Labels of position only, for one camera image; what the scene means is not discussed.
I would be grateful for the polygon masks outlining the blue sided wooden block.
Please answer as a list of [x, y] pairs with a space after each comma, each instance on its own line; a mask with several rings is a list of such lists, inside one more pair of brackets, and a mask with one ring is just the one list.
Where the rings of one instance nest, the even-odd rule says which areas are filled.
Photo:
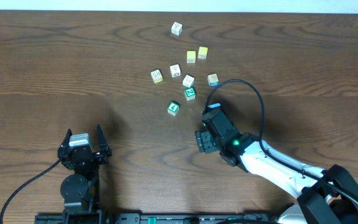
[[207, 80], [210, 87], [219, 85], [219, 79], [216, 73], [208, 75]]

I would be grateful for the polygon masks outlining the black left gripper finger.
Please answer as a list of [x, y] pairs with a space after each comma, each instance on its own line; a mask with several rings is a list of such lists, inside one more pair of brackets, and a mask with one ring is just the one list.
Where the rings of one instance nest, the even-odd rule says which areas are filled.
[[72, 131], [71, 131], [71, 129], [68, 129], [67, 133], [65, 135], [65, 138], [64, 138], [63, 142], [61, 143], [61, 147], [68, 147], [69, 146], [71, 136], [72, 136]]
[[104, 137], [103, 131], [99, 124], [97, 125], [97, 139], [98, 139], [98, 146], [100, 149], [108, 149], [109, 148], [108, 142], [107, 142], [106, 138]]

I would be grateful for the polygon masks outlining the green letter N block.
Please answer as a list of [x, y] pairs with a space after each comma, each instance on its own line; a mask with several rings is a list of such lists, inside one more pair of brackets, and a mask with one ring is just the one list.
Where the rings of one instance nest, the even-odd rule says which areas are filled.
[[194, 100], [196, 98], [196, 91], [193, 87], [186, 88], [184, 94], [187, 101]]

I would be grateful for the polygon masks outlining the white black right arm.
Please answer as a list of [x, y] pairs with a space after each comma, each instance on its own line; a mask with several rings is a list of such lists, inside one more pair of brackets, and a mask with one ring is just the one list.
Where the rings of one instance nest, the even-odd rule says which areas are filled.
[[345, 168], [304, 164], [237, 128], [203, 129], [195, 138], [201, 152], [218, 151], [230, 166], [259, 175], [296, 198], [301, 222], [358, 223], [358, 183]]

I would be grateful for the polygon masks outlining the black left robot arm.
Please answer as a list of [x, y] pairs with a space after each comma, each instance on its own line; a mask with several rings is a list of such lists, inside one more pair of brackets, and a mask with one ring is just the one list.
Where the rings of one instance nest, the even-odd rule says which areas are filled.
[[60, 187], [65, 211], [69, 214], [93, 213], [100, 204], [99, 167], [109, 163], [112, 150], [101, 126], [97, 125], [96, 130], [98, 152], [93, 151], [89, 134], [72, 134], [70, 129], [58, 148], [57, 156], [62, 165], [74, 172]]

